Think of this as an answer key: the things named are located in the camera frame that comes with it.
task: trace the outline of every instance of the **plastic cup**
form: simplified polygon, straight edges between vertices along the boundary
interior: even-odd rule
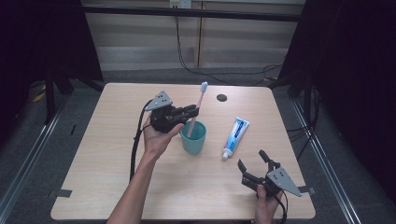
[[[191,155],[198,154],[203,146],[206,137],[206,127],[200,121],[195,121],[194,127],[192,128],[191,136],[187,137],[191,122],[188,121],[184,128],[180,131],[183,148]]]

